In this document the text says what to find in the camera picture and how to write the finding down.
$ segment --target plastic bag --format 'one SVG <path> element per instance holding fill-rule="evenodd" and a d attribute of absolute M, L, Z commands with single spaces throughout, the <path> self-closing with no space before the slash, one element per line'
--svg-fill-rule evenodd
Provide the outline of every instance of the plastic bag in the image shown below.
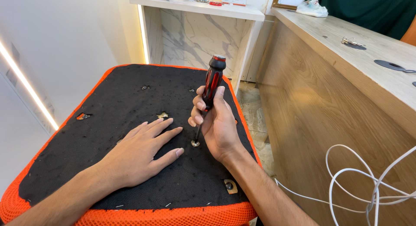
<path fill-rule="evenodd" d="M 308 0 L 301 4 L 296 9 L 297 13 L 315 16 L 315 17 L 327 17 L 328 10 L 325 7 L 319 5 L 318 0 Z"/>

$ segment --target white wire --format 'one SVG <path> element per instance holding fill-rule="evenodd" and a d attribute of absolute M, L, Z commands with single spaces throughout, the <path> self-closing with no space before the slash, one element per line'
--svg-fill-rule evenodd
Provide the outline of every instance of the white wire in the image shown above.
<path fill-rule="evenodd" d="M 361 170 L 357 170 L 357 169 L 352 169 L 352 168 L 346 168 L 346 169 L 342 169 L 342 170 L 340 170 L 340 171 L 338 171 L 334 176 L 332 175 L 332 173 L 331 173 L 331 171 L 330 171 L 330 168 L 329 168 L 329 166 L 328 166 L 328 154 L 329 154 L 329 152 L 330 152 L 330 150 L 332 149 L 332 148 L 334 148 L 334 147 L 337 147 L 337 146 L 341 146 L 341 147 L 344 147 L 344 148 L 347 148 L 348 150 L 350 150 L 360 161 L 361 161 L 361 163 L 366 167 L 366 169 L 367 169 L 367 171 L 369 172 L 369 174 L 368 173 L 365 173 L 365 172 L 363 172 L 363 171 L 361 171 Z M 371 223 L 370 223 L 370 219 L 369 219 L 369 212 L 372 210 L 372 208 L 373 208 L 373 206 L 374 206 L 374 204 L 376 205 L 376 207 L 375 207 L 375 215 L 374 215 L 374 226 L 377 226 L 378 225 L 378 215 L 379 215 L 379 206 L 380 205 L 393 205 L 393 204 L 397 204 L 397 203 L 400 203 L 400 202 L 403 202 L 403 201 L 406 201 L 407 199 L 410 199 L 410 198 L 414 198 L 414 199 L 416 199 L 416 191 L 414 191 L 413 193 L 411 193 L 411 194 L 408 194 L 408 193 L 406 193 L 406 192 L 403 192 L 403 191 L 401 191 L 401 190 L 399 190 L 399 189 L 396 189 L 396 188 L 394 188 L 394 187 L 392 187 L 392 186 L 390 186 L 390 185 L 388 185 L 388 184 L 386 184 L 386 183 L 384 183 L 384 182 L 382 182 L 382 179 L 385 177 L 385 175 L 388 173 L 388 171 L 389 170 L 391 170 L 393 167 L 394 167 L 394 165 L 396 165 L 400 160 L 402 160 L 402 159 L 404 159 L 406 156 L 408 156 L 409 154 L 411 154 L 413 151 L 415 151 L 416 150 L 416 146 L 415 147 L 413 147 L 412 149 L 410 149 L 410 150 L 408 150 L 406 153 L 404 153 L 402 156 L 400 156 L 398 159 L 396 159 L 392 164 L 390 164 L 387 168 L 386 168 L 386 170 L 384 170 L 384 172 L 382 173 L 382 175 L 380 176 L 380 178 L 379 179 L 377 179 L 377 178 L 375 178 L 374 177 L 374 175 L 373 175 L 373 172 L 371 171 L 371 169 L 370 169 L 370 167 L 367 165 L 367 163 L 355 152 L 355 151 L 353 151 L 351 148 L 349 148 L 349 147 L 347 147 L 347 146 L 345 146 L 345 145 L 334 145 L 334 146 L 331 146 L 329 149 L 328 149 L 328 151 L 327 151 L 327 154 L 326 154 L 326 156 L 325 156 L 325 163 L 326 163 L 326 165 L 327 165 L 327 170 L 328 170 L 328 173 L 330 174 L 330 176 L 332 177 L 332 180 L 331 180 L 331 183 L 330 183 L 330 189 L 329 189 L 329 202 L 325 202 L 325 201 L 323 201 L 323 200 L 319 200 L 319 199 L 316 199 L 316 198 L 311 198 L 311 197 L 307 197 L 307 196 L 303 196 L 303 195 L 300 195 L 300 194 L 298 194 L 298 193 L 295 193 L 295 192 L 293 192 L 293 191 L 291 191 L 290 189 L 288 189 L 288 188 L 286 188 L 285 186 L 283 186 L 282 185 L 282 183 L 280 183 L 276 178 L 275 178 L 275 181 L 276 181 L 276 184 L 277 185 L 281 185 L 282 187 L 284 187 L 286 190 L 288 190 L 289 192 L 291 192 L 291 193 L 293 193 L 293 194 L 296 194 L 296 195 L 298 195 L 298 196 L 300 196 L 300 197 L 304 197 L 304 198 L 308 198 L 308 199 L 311 199 L 311 200 L 315 200 L 315 201 L 318 201 L 318 202 L 323 202 L 323 203 L 327 203 L 327 204 L 329 204 L 330 205 L 330 210 L 331 210 L 331 215 L 332 215 L 332 218 L 334 219 L 334 222 L 335 222 L 335 225 L 336 226 L 339 226 L 338 225 L 338 222 L 336 221 L 336 217 L 335 217 L 335 214 L 334 214 L 334 209 L 333 209 L 333 207 L 334 206 L 336 206 L 336 207 L 339 207 L 339 208 L 342 208 L 342 209 L 344 209 L 344 210 L 348 210 L 348 211 L 351 211 L 351 212 L 356 212 L 356 213 L 366 213 L 366 218 L 367 218 L 367 223 L 368 223 L 368 225 L 369 226 L 371 226 Z M 343 172 L 345 172 L 345 171 L 356 171 L 356 172 L 358 172 L 358 173 L 361 173 L 361 174 L 363 174 L 363 175 L 365 175 L 365 176 L 367 176 L 367 177 L 370 177 L 372 180 L 373 180 L 373 182 L 374 182 L 374 189 L 373 189 L 373 194 L 372 194 L 372 197 L 371 197 L 371 201 L 368 201 L 368 200 L 364 200 L 364 199 L 361 199 L 361 198 L 359 198 L 359 197 L 357 197 L 357 196 L 355 196 L 355 195 L 353 195 L 353 194 L 351 194 L 350 192 L 348 192 L 346 189 L 344 189 L 337 181 L 336 181 L 336 178 L 337 178 L 337 176 L 339 176 L 341 173 L 343 173 Z M 360 201 L 362 201 L 362 202 L 366 202 L 367 203 L 367 206 L 366 206 L 366 211 L 356 211 L 356 210 L 351 210 L 351 209 L 348 209 L 348 208 L 345 208 L 345 207 L 342 207 L 342 206 L 338 206 L 338 205 L 335 205 L 335 204 L 333 204 L 332 203 L 332 188 L 333 188 L 333 186 L 334 186 L 334 183 L 336 183 L 344 192 L 346 192 L 348 195 L 350 195 L 351 197 L 353 197 L 353 198 L 355 198 L 355 199 L 357 199 L 357 200 L 360 200 Z M 397 191 L 397 192 L 399 192 L 399 193 L 401 193 L 401 194 L 403 194 L 403 196 L 385 196 L 385 197 L 380 197 L 379 196 L 379 185 L 380 184 L 382 184 L 382 185 L 384 185 L 384 186 L 386 186 L 386 187 L 388 187 L 388 188 L 390 188 L 390 189 L 392 189 L 392 190 L 394 190 L 394 191 Z M 390 198 L 398 198 L 399 200 L 396 200 L 396 201 L 392 201 L 392 202 L 383 202 L 383 203 L 381 203 L 380 202 L 380 200 L 381 199 L 390 199 Z"/>

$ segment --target orange mesh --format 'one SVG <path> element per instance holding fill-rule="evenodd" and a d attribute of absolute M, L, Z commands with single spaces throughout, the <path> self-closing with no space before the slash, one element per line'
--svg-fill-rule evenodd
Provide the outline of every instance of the orange mesh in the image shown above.
<path fill-rule="evenodd" d="M 61 124 L 59 129 L 48 139 L 39 152 L 26 165 L 22 172 L 14 179 L 7 190 L 4 192 L 0 201 L 0 218 L 4 223 L 8 223 L 23 214 L 30 208 L 29 202 L 19 196 L 19 185 L 23 178 L 28 174 L 30 167 L 37 159 L 39 154 L 46 148 L 52 138 L 57 134 L 62 127 L 66 125 L 68 120 L 74 113 L 82 106 L 85 100 L 94 92 L 97 86 L 109 75 L 115 68 L 126 66 L 128 64 L 118 65 L 108 69 L 98 83 L 92 88 L 87 96 L 75 108 L 70 116 Z M 174 65 L 160 65 L 151 64 L 161 67 L 177 67 L 188 68 L 195 70 L 192 67 L 174 66 Z M 224 81 L 228 84 L 234 102 L 237 106 L 238 114 L 241 122 L 247 133 L 248 140 L 254 151 L 257 163 L 261 166 L 260 159 L 257 155 L 256 149 L 250 133 L 247 128 L 247 123 L 242 114 L 240 105 L 232 90 L 231 82 L 223 76 Z M 249 202 L 236 203 L 226 206 L 207 206 L 207 207 L 192 207 L 192 208 L 174 208 L 174 209 L 158 209 L 158 210 L 88 210 L 74 225 L 76 226 L 150 226 L 150 225 L 169 225 L 169 226 L 186 226 L 186 225 L 206 225 L 206 226 L 239 226 L 248 225 L 248 221 L 254 219 L 257 213 Z"/>

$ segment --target white shelf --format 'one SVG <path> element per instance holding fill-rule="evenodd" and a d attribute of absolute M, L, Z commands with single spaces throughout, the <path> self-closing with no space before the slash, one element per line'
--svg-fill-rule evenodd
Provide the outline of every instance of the white shelf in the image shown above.
<path fill-rule="evenodd" d="M 255 21 L 264 21 L 265 17 L 261 11 L 250 5 L 239 6 L 224 4 L 222 6 L 213 6 L 193 0 L 130 0 L 130 3 Z"/>

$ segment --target green curtain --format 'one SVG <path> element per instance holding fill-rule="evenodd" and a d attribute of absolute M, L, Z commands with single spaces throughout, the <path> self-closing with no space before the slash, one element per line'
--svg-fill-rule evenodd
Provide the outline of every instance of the green curtain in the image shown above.
<path fill-rule="evenodd" d="M 416 15 L 416 0 L 319 0 L 330 16 L 400 39 Z"/>

